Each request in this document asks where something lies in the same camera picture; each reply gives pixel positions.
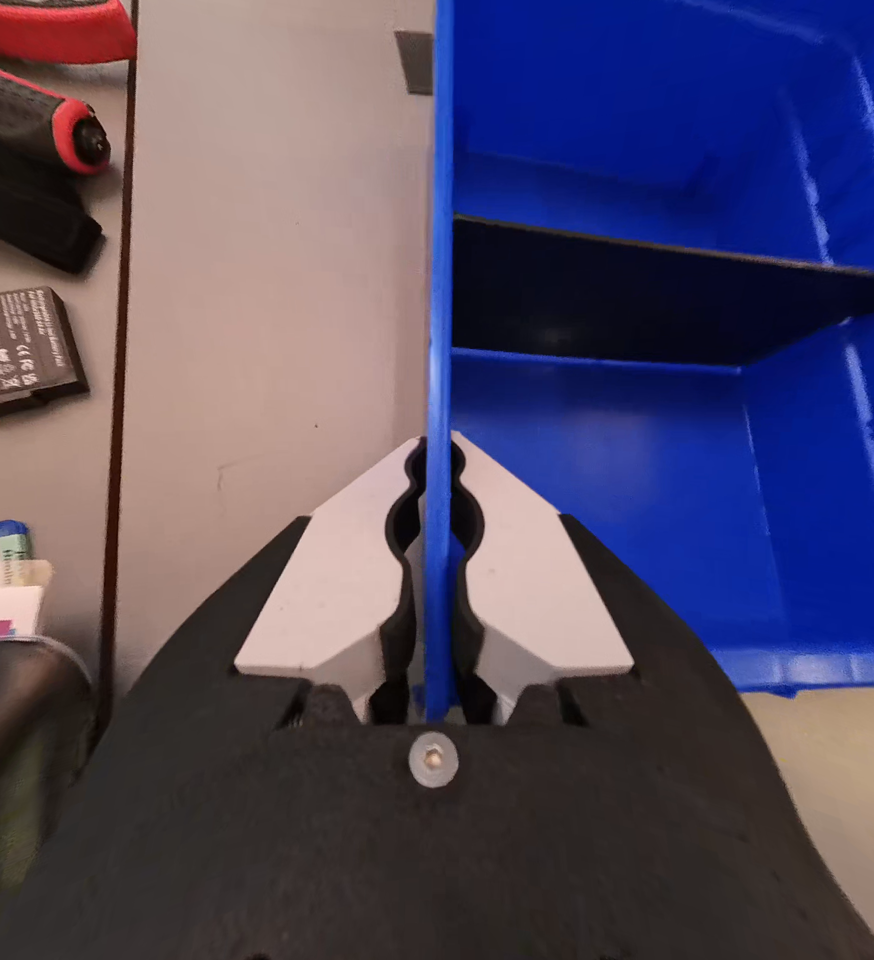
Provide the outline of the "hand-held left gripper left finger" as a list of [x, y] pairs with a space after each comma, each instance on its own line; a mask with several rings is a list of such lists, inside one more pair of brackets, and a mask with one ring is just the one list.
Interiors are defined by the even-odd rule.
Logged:
[[335, 686], [362, 722], [407, 721], [426, 455], [426, 438], [410, 438], [312, 511], [240, 674]]

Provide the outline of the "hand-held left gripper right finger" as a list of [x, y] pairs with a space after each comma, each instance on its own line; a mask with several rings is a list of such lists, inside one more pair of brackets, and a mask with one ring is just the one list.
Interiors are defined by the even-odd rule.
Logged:
[[564, 520], [451, 433], [451, 650], [467, 722], [507, 722], [528, 687], [634, 668]]

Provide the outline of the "blue plastic bin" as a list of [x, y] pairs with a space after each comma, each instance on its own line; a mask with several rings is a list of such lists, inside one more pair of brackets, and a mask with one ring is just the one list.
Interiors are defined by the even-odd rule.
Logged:
[[740, 691], [874, 688], [874, 2], [437, 2], [426, 709], [450, 449]]

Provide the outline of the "dark cylinder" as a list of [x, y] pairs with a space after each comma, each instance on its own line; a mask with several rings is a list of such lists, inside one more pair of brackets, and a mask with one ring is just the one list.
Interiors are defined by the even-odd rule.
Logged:
[[42, 635], [0, 638], [0, 903], [55, 831], [95, 721], [94, 684], [71, 647]]

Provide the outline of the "black battery pack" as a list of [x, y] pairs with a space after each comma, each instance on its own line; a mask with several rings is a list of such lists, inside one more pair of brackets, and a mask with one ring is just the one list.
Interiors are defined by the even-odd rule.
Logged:
[[0, 417], [89, 393], [58, 293], [49, 286], [0, 292]]

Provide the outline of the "black pouch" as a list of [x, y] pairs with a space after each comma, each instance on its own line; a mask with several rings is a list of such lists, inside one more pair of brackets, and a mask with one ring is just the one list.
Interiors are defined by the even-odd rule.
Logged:
[[69, 174], [0, 145], [0, 241], [71, 275], [104, 238]]

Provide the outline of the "black tape patch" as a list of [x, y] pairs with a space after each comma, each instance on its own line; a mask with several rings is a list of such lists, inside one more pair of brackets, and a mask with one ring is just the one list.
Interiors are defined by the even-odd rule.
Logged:
[[427, 31], [395, 30], [394, 37], [408, 94], [432, 97], [434, 35]]

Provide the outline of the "red and black crimping tool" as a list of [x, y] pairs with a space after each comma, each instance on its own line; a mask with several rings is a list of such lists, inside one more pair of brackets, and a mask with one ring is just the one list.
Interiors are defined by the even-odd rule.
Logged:
[[[131, 61], [137, 35], [119, 1], [0, 2], [0, 58], [52, 66]], [[69, 173], [93, 176], [110, 144], [86, 102], [0, 68], [0, 144]]]

